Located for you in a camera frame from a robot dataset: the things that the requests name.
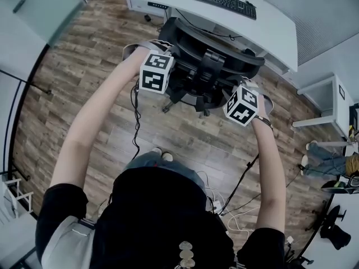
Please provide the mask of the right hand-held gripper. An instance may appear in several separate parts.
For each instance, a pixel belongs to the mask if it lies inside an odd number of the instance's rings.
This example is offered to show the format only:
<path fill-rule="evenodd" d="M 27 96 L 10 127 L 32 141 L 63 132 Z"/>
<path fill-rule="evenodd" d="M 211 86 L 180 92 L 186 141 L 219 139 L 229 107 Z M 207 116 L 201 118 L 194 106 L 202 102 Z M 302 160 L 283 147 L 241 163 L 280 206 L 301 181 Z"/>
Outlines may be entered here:
<path fill-rule="evenodd" d="M 225 116 L 243 127 L 247 126 L 253 119 L 259 119 L 269 127 L 272 127 L 269 119 L 259 114 L 259 95 L 263 96 L 266 115 L 269 115 L 273 110 L 271 98 L 265 95 L 256 83 L 251 82 L 247 78 L 240 79 L 239 86 L 223 106 Z"/>

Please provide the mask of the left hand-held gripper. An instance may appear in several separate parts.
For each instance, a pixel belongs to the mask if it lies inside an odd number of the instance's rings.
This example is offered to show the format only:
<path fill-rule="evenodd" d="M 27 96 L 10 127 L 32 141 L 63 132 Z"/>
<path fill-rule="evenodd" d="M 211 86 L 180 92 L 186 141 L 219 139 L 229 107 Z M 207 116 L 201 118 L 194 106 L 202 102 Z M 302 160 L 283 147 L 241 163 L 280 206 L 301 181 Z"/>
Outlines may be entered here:
<path fill-rule="evenodd" d="M 123 49 L 123 59 L 130 56 L 138 47 L 149 50 L 140 67 L 139 89 L 164 94 L 175 65 L 172 56 L 174 45 L 158 39 L 129 44 Z"/>

